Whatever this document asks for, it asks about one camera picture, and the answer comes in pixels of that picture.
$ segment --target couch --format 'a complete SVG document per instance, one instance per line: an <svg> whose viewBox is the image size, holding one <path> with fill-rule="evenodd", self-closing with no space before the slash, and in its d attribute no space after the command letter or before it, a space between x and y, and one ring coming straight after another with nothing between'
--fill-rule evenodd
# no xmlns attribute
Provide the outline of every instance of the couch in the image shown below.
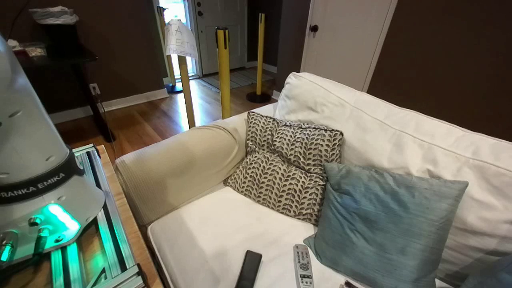
<svg viewBox="0 0 512 288"><path fill-rule="evenodd" d="M439 265L437 286L458 285L482 265L512 253L511 142L313 73L292 73L279 102L258 112L341 129L346 137L343 161L351 165L468 181ZM245 157L245 134L244 113L117 160L125 193L140 225L148 229L169 285L234 286L244 253L255 249L263 253L257 286L297 286L292 246L313 235L316 225L225 185ZM346 281L314 254L311 257L316 286Z"/></svg>

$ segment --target remote control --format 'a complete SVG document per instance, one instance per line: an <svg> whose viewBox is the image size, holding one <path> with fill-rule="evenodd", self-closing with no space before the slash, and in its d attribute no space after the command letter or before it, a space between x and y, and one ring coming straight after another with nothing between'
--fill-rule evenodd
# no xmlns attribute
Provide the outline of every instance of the remote control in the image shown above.
<svg viewBox="0 0 512 288"><path fill-rule="evenodd" d="M343 285L343 288L359 288L359 286L356 286L353 281L346 280L346 283Z"/></svg>
<svg viewBox="0 0 512 288"><path fill-rule="evenodd" d="M293 246L293 261L298 288L314 288L314 270L311 267L309 251L306 245Z"/></svg>
<svg viewBox="0 0 512 288"><path fill-rule="evenodd" d="M253 288L261 262L261 254L249 249L244 257L241 275L236 288Z"/></svg>

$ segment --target white door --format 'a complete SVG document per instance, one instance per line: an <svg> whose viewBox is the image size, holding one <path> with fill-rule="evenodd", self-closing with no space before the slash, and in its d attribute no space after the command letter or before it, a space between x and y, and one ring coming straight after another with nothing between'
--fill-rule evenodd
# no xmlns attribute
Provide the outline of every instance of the white door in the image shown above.
<svg viewBox="0 0 512 288"><path fill-rule="evenodd" d="M245 65L247 0L194 0L202 73L218 72L217 29L229 29L231 69Z"/></svg>
<svg viewBox="0 0 512 288"><path fill-rule="evenodd" d="M397 0L313 0L303 70L367 91L396 6Z"/></svg>

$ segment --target baseboard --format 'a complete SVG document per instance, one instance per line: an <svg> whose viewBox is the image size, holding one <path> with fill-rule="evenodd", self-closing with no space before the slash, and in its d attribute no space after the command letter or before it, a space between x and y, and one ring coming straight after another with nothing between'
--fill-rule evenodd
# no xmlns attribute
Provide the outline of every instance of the baseboard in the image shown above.
<svg viewBox="0 0 512 288"><path fill-rule="evenodd" d="M164 99L164 97L169 97L167 91L156 89L156 91L149 91L149 93L133 94L129 97L106 101L106 102L103 102L103 107L106 110L117 110L122 107L137 105L137 104L143 104L143 102L149 102L149 101L156 101L156 99ZM89 105L84 105L84 107L77 107L77 109L71 109L71 110L50 113L50 118L53 123L63 123L63 121L71 121L76 118L84 118L92 113L93 113L92 109Z"/></svg>
<svg viewBox="0 0 512 288"><path fill-rule="evenodd" d="M247 62L245 67L257 67L257 61ZM263 69L273 73L277 73L277 67L271 64L263 64Z"/></svg>

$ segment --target patterned pillow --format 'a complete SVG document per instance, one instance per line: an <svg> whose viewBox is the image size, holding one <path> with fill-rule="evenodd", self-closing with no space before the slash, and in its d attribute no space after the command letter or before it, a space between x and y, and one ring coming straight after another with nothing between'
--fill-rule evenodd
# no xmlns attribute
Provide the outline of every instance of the patterned pillow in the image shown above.
<svg viewBox="0 0 512 288"><path fill-rule="evenodd" d="M341 161L340 129L249 112L247 157L228 185L282 214L319 224L327 174Z"/></svg>

